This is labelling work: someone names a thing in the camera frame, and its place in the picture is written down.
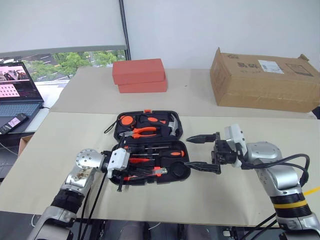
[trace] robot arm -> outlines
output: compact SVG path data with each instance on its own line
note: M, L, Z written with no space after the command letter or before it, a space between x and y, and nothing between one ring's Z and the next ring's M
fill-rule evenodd
M72 227L77 211L91 188L97 172L107 173L112 178L113 170L123 170L128 165L129 153L118 148L104 154L94 149L84 149L78 153L75 165L63 182L53 202L43 212L28 240L71 240Z
M215 142L215 145L211 152L212 164L205 162L185 164L196 170L216 174L221 174L221 165L224 164L232 164L244 170L255 169L274 206L276 220L280 228L286 231L282 237L320 239L319 221L307 204L294 168L280 164L264 165L282 160L280 149L266 141L246 144L244 134L237 124L226 127L225 135L226 140L220 139L219 132L188 138L187 141L192 143Z

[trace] laptop screen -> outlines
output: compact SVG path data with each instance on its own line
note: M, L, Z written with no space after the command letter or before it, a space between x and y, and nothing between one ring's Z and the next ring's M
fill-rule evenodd
M12 100L42 100L22 62L0 64L0 102Z

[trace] black strap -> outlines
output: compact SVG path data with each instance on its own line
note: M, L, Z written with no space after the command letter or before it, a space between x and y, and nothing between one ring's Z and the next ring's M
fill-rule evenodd
M114 121L114 123L112 123L105 131L104 133L107 134L108 132L111 131L111 129L115 126L115 124L117 123L118 119Z

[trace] black wire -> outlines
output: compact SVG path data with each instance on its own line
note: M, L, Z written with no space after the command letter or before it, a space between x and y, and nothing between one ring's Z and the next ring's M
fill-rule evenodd
M82 233L82 236L81 236L81 239L80 239L80 240L84 240L84 238L85 238L85 235L86 235L86 232L87 232L87 229L88 229L88 226L89 226L89 222L90 222L91 217L92 217L92 215L93 215L93 213L94 213L94 210L95 210L95 207L96 207L96 204L97 204L97 201L98 201L98 198L99 198L99 195L100 195L102 186L104 185L106 176L107 176L107 173L105 173L105 174L103 175L103 178L102 178L102 181L101 181L101 184L100 184L98 193L97 193L96 196L95 196L94 203L93 203L93 206L92 206L90 215L89 215L89 217L88 217L88 219L87 219L87 222L86 222L86 224L85 224L85 227L84 227L84 230L83 230L83 233Z
M77 238L77 240L80 240L81 231L82 231L82 223L83 223L83 221L84 221L85 209L86 209L87 201L88 201L88 198L89 198L90 190L91 190L91 189L89 189L88 193L86 194L85 200L84 200L84 204L83 204L83 208L82 208L82 213L81 213L81 218L80 218L80 226L79 226L79 232L78 232L78 238Z
M274 220L272 223L270 223L268 226L266 226L264 229L262 229L260 232L258 232L256 235L251 238L251 240L255 240L258 237L260 237L265 231L267 231L269 228L271 228L273 225L277 223L277 220Z
M272 214L270 217L266 218L262 222L260 222L257 226L252 228L250 231L248 231L240 240L244 240L246 237L248 237L250 234L252 234L255 230L258 230L263 224L268 222L269 220L273 219L276 216L276 213Z
M257 165L254 165L252 163L247 163L243 159L239 159L239 160L242 162L242 164L244 166L246 166L248 168L251 168L251 169L265 169L265 168L270 168L270 167L273 167L275 165L279 165L279 164L285 163L285 162L293 160L293 159L300 158L300 157L305 158L305 167L304 168L306 170L308 170L309 164L310 164L310 157L307 154L304 154L304 153L294 154L294 155L287 156L287 157L285 157L283 159L280 159L280 160L277 160L277 161L274 161L274 162L261 163L261 164L257 164Z
M293 159L296 159L296 158L300 158L300 157L303 157L305 158L305 166L304 166L304 169L302 169L301 166L299 165L291 165L292 163L289 163L288 166L292 166L292 167L296 167L296 168L299 168L303 171L303 174L300 178L300 185L302 183L301 186L303 186L304 184L306 184L306 182L308 181L308 178L309 178L309 174L308 174L308 168L309 168L309 165L310 165L310 157L307 155L307 154L304 154L304 153L299 153L299 154L294 154L294 155L291 155L291 156L287 156L283 159L280 159L280 160L277 160L277 161L274 161L274 162L270 162L270 163L261 163L261 164L257 164L257 165L254 165L252 163L247 163L245 162L244 160L244 154L242 152L242 148L241 148L241 145L239 143L236 143L235 144L235 147L236 147L236 150L240 152L240 154L238 154L238 159L240 160L240 162L247 168L249 169L265 169L265 168L270 168L270 167L273 167L273 166L276 166L276 165L280 165L280 164L283 164L287 161L290 161L290 160L293 160Z
M298 168L298 169L301 169L303 171L303 174L300 178L300 185L301 187L303 187L307 182L308 182L308 179L309 179L309 173L308 171L300 166L300 165L297 165L297 164L293 164L293 163L288 163L288 162L285 162L285 163L281 163L280 165L285 165L285 166L290 166L290 167L295 167L295 168Z

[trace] tree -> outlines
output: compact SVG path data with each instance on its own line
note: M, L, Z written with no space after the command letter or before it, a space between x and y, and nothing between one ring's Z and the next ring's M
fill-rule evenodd
M44 64L43 61L26 61L23 60L26 68L30 72L30 75L32 77L32 80L34 82L39 81L50 81L53 80L56 76L52 75L53 73L56 73L58 70L55 66L51 64Z
M92 65L87 59L88 56L89 54L87 52L63 52L55 53L53 58L60 65L58 72L69 77L70 75L76 74L78 67Z
M117 61L125 61L125 51L124 50L117 50L117 51L111 51L113 55L116 56Z
M117 57L111 51L94 51L93 58L97 65L104 67L117 61Z

